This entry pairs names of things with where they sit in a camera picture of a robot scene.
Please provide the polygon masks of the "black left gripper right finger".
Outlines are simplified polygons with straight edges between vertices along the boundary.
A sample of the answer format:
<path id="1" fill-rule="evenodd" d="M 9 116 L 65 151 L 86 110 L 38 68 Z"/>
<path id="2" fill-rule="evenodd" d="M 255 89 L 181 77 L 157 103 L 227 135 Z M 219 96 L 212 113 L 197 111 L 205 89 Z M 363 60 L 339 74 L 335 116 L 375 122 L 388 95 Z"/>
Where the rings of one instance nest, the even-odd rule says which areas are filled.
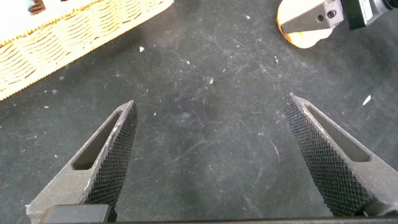
<path id="1" fill-rule="evenodd" d="M 334 216 L 396 216 L 397 171 L 311 102 L 290 94 L 289 127 Z"/>

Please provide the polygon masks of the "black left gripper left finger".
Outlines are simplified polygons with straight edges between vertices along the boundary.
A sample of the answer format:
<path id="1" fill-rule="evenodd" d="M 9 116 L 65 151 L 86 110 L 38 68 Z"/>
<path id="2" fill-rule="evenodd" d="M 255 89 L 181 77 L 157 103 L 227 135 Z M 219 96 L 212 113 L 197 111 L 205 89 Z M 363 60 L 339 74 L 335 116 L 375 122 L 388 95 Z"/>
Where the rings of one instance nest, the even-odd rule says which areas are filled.
<path id="1" fill-rule="evenodd" d="M 137 127 L 134 101 L 117 107 L 26 208 L 32 223 L 55 205 L 115 208 L 126 178 Z"/>

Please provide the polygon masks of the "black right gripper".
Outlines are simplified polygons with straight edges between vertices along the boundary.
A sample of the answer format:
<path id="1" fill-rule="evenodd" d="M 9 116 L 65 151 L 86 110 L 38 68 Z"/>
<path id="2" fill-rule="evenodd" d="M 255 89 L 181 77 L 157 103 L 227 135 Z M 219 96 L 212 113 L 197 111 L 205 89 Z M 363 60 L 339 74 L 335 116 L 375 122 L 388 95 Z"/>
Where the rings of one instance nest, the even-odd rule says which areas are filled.
<path id="1" fill-rule="evenodd" d="M 285 34 L 333 29 L 345 19 L 351 30 L 373 23 L 384 14 L 383 0 L 323 0 L 281 24 Z"/>

